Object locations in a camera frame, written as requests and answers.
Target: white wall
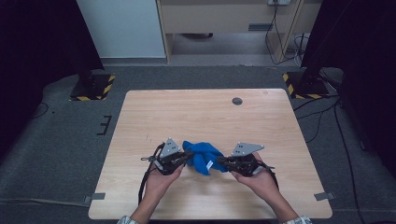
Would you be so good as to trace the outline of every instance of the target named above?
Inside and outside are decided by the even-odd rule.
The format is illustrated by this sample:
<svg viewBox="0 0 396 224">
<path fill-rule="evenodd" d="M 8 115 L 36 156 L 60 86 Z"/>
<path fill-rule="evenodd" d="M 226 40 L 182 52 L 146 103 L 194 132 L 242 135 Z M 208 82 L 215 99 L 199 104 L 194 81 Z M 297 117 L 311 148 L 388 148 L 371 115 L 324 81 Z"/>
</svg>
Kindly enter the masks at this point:
<svg viewBox="0 0 396 224">
<path fill-rule="evenodd" d="M 165 58 L 155 0 L 78 0 L 101 58 Z"/>
</svg>

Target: black curtain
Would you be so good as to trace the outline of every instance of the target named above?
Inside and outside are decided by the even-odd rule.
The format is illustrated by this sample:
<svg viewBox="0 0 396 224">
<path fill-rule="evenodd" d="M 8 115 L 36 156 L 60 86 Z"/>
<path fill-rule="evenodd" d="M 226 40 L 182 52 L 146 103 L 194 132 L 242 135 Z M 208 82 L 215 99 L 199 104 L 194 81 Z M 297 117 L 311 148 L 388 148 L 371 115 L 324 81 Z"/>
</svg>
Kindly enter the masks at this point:
<svg viewBox="0 0 396 224">
<path fill-rule="evenodd" d="M 344 71 L 344 107 L 364 147 L 396 177 L 395 12 L 396 1 L 323 0 L 302 65 Z"/>
<path fill-rule="evenodd" d="M 0 0 L 0 156 L 46 85 L 94 69 L 104 68 L 75 0 Z"/>
</svg>

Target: metal bracket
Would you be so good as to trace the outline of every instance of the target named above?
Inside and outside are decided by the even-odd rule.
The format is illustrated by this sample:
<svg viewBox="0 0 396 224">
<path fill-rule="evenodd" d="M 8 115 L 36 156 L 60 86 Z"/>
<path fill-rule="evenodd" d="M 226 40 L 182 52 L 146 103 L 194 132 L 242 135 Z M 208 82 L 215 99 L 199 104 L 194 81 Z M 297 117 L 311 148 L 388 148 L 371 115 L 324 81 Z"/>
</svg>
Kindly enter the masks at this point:
<svg viewBox="0 0 396 224">
<path fill-rule="evenodd" d="M 92 199 L 93 200 L 104 200 L 105 199 L 106 194 L 105 193 L 94 193 L 92 195 Z"/>
<path fill-rule="evenodd" d="M 236 144 L 236 146 L 235 146 L 235 149 L 231 153 L 231 156 L 243 157 L 243 156 L 247 156 L 253 152 L 262 150 L 263 148 L 264 148 L 263 145 L 238 142 L 238 144 Z"/>
<path fill-rule="evenodd" d="M 317 199 L 317 201 L 322 201 L 322 200 L 331 200 L 331 199 L 335 199 L 335 194 L 333 192 L 322 192 L 322 193 L 318 193 L 315 194 L 315 198 Z"/>
<path fill-rule="evenodd" d="M 162 159 L 164 157 L 175 154 L 179 151 L 180 151 L 180 147 L 175 143 L 175 141 L 171 137 L 169 137 L 165 143 L 165 146 L 163 146 L 163 150 L 160 154 L 160 158 Z"/>
</svg>

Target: blue cloth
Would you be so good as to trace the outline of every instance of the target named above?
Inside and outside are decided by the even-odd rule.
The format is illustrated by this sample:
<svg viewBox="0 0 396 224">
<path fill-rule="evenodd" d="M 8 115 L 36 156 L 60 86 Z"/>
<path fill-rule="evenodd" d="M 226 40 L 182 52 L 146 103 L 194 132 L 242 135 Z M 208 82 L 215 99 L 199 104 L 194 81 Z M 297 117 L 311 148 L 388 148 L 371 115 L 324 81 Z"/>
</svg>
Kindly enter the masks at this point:
<svg viewBox="0 0 396 224">
<path fill-rule="evenodd" d="M 211 168 L 220 170 L 223 173 L 228 171 L 225 166 L 218 164 L 216 160 L 218 156 L 223 156 L 223 154 L 210 145 L 210 143 L 201 142 L 193 144 L 191 142 L 184 141 L 183 149 L 194 153 L 194 157 L 187 161 L 187 165 L 194 166 L 195 170 L 202 175 L 210 175 L 206 168 L 206 165 L 210 161 L 213 162 Z"/>
</svg>

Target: gray carpet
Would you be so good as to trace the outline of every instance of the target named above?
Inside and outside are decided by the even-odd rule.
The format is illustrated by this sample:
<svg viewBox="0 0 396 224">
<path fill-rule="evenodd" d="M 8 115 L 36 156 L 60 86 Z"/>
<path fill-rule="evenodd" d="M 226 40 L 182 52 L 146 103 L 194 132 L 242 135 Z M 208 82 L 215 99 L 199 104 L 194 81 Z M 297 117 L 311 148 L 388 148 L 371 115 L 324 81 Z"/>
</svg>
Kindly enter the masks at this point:
<svg viewBox="0 0 396 224">
<path fill-rule="evenodd" d="M 125 93 L 162 89 L 286 89 L 282 74 L 295 67 L 107 67 L 116 76 L 103 101 L 73 102 L 69 95 L 78 81 L 67 77 L 48 85 L 43 103 L 0 167 L 0 198 L 35 198 L 83 203 L 94 193 Z M 328 108 L 337 98 L 317 100 L 296 111 L 299 118 Z M 290 99 L 294 108 L 308 100 Z M 374 152 L 362 151 L 360 140 L 340 106 L 337 117 L 350 154 L 361 214 L 366 223 L 396 221 L 396 180 Z M 106 135 L 104 116 L 112 116 Z M 299 119 L 333 216 L 314 223 L 361 223 L 352 190 L 346 150 L 333 109 Z M 90 220 L 88 207 L 35 203 L 0 203 L 0 223 L 116 223 Z M 238 221 L 238 223 L 260 223 Z"/>
</svg>

